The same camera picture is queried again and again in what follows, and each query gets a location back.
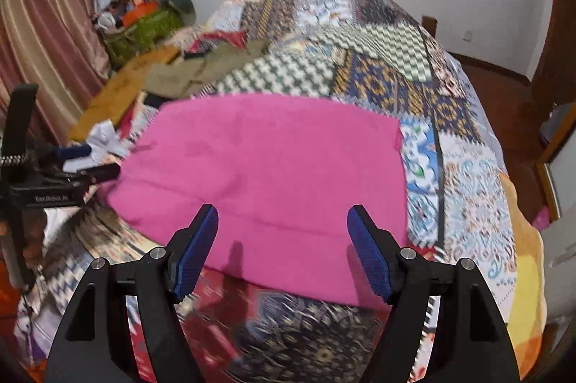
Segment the pink pants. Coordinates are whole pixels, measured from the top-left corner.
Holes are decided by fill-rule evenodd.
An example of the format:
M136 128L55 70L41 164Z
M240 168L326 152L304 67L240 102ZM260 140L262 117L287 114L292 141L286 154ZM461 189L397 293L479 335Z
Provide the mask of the pink pants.
M163 105L107 190L158 244L203 204L219 215L207 266L251 284L381 310L347 234L361 204L407 241L402 134L394 117L327 98L210 96Z

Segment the yellow cardboard box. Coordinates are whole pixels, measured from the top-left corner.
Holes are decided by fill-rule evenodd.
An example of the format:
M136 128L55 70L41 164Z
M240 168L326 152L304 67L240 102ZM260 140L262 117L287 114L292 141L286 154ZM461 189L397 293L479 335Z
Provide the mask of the yellow cardboard box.
M90 101L86 111L68 132L68 140L85 140L93 125L106 120L111 120L117 127L137 99L151 67L154 64L170 64L179 55L177 47L168 46L131 58Z

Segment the orange yellow blanket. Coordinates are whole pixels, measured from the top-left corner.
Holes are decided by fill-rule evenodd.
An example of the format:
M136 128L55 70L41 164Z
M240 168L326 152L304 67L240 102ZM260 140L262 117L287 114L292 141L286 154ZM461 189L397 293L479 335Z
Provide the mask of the orange yellow blanket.
M513 293L508 331L519 375L523 379L539 357L547 321L544 244L540 232L520 211L513 182L503 172L499 173L499 177L509 206L517 253L517 285Z

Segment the olive khaki garment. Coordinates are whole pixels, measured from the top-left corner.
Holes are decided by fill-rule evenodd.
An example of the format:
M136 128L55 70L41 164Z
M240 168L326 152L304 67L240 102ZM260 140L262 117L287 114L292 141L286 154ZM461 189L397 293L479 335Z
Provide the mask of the olive khaki garment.
M222 43L199 57L185 58L176 64L154 64L141 90L163 98L186 99L231 71L263 57L268 48L266 39L249 41L243 48Z

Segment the pink slipper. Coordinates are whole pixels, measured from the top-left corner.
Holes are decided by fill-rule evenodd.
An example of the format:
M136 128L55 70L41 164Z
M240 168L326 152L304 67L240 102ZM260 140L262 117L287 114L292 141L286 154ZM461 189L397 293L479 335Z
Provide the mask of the pink slipper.
M544 206L538 211L537 215L535 216L532 225L538 231L543 231L550 227L552 223L551 213L547 206Z

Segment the clutter pile with green bag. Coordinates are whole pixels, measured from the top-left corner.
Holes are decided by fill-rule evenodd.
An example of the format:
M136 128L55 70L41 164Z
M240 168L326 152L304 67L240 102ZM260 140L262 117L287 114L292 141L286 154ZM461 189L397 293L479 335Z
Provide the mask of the clutter pile with green bag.
M114 70L195 19L192 0L94 0L94 6L93 24Z

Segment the wooden framed mirror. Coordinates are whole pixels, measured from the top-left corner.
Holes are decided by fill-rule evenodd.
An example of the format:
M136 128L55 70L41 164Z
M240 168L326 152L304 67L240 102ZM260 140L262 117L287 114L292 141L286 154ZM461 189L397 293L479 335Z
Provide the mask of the wooden framed mirror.
M554 109L542 128L547 146L536 163L550 220L575 205L575 103Z

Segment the patchwork patterned bedspread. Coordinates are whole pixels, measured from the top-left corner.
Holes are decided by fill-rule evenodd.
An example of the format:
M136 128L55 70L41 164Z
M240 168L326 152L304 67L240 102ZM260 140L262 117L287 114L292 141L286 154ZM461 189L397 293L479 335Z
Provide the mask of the patchwork patterned bedspread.
M406 181L404 245L442 263L476 262L501 314L510 316L517 253L501 147L459 62L413 17L393 0L235 0L219 7L206 32L234 36L240 48L266 39L269 48L186 99L144 92L124 126L121 163L161 107L178 101L280 94L394 117ZM130 261L158 245L110 207L115 182L82 209L49 211L41 275L9 334L19 362L44 364L96 257ZM390 311L265 288L207 264L177 310L211 382L356 382Z

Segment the white wall socket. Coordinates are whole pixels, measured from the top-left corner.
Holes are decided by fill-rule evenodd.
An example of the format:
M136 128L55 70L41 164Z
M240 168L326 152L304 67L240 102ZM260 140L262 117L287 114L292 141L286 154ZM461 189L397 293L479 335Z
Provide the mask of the white wall socket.
M463 40L464 40L465 42L470 42L471 40L473 40L473 32L467 30L467 31L464 33L464 35L463 35Z

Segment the wooden bed post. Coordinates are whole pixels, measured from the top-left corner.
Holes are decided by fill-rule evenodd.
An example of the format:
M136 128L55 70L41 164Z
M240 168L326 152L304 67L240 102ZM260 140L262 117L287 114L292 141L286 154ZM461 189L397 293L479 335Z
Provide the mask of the wooden bed post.
M421 25L432 37L436 37L437 19L429 15L423 15Z

